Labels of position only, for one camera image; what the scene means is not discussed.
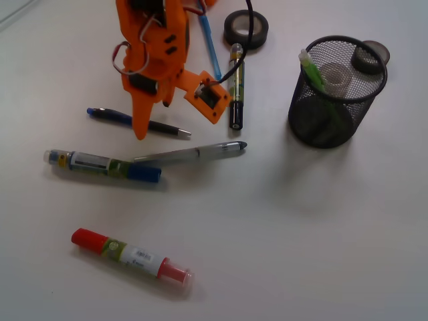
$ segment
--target blue pen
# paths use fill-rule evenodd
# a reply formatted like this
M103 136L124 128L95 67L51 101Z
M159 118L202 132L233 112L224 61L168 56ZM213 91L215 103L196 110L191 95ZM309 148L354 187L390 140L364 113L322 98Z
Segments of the blue pen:
M129 127L132 127L132 117L123 114L121 112L117 112L113 109L106 109L106 108L88 108L86 112L97 119L105 119L110 120L112 122L117 122L119 124L127 125ZM174 136L180 136L180 137L189 137L192 135L191 132L188 132L187 130L183 130L174 126L170 126L167 124L162 124L161 122L154 122L150 121L148 123L148 129L152 130L154 132L161 132L163 134L170 134Z
M199 22L202 25L203 33L205 35L205 40L207 42L209 59L211 59L211 63L213 64L213 67L214 67L215 79L220 80L221 79L221 71L220 71L219 61L217 60L217 55L215 54L213 38L211 37L211 28L209 27L209 22L208 22L207 16L206 15L200 15L199 16Z

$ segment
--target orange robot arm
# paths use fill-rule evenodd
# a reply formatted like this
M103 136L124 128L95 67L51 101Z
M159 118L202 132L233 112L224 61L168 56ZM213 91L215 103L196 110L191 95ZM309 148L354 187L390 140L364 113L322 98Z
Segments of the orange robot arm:
M216 0L206 0L212 5ZM128 42L122 83L132 96L132 127L146 136L153 104L169 106L175 88L212 123L217 123L231 100L207 72L184 70L190 46L189 18L181 0L116 0L120 28Z

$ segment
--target green label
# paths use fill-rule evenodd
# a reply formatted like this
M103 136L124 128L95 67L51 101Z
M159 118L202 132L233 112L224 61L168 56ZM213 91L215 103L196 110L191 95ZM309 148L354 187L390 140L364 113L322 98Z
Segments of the green label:
M108 167L108 176L116 177L117 179L126 179L128 177L130 165L131 163L112 159Z
M118 241L117 239L108 239L102 247L101 256L119 263L122 251L127 245L127 243Z

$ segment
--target black mesh pen holder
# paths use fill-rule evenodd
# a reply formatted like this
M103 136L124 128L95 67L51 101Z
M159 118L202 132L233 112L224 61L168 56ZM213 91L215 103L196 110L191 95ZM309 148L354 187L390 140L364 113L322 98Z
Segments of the black mesh pen holder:
M306 144L334 148L356 132L387 84L387 67L372 48L350 37L324 37L306 51L324 85L317 88L301 68L288 122L292 132ZM361 66L372 66L369 70L375 72L368 73Z

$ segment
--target cylindrical tube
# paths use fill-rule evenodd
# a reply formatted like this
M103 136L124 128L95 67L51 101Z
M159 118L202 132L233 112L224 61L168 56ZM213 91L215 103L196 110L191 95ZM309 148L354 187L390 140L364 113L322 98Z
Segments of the cylindrical tube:
M235 67L242 55L242 45L235 43L230 51L230 70ZM243 128L244 77L245 62L242 62L238 70L229 79L229 93L232 96L229 109L229 127L234 130Z
M134 162L152 162L152 161L186 161L197 158L209 158L218 154L242 150L247 146L245 142L225 142L223 144L214 144L197 148L175 150L173 152L164 152L162 154L147 155L134 158Z
M47 150L44 160L50 165L56 165L70 171L151 183L158 183L162 173L160 169L153 167L66 150Z
M158 279L168 278L178 282L184 288L192 284L193 273L172 263L169 258L153 254L145 249L118 241L89 231L78 229L72 236L72 242L101 255L152 275Z

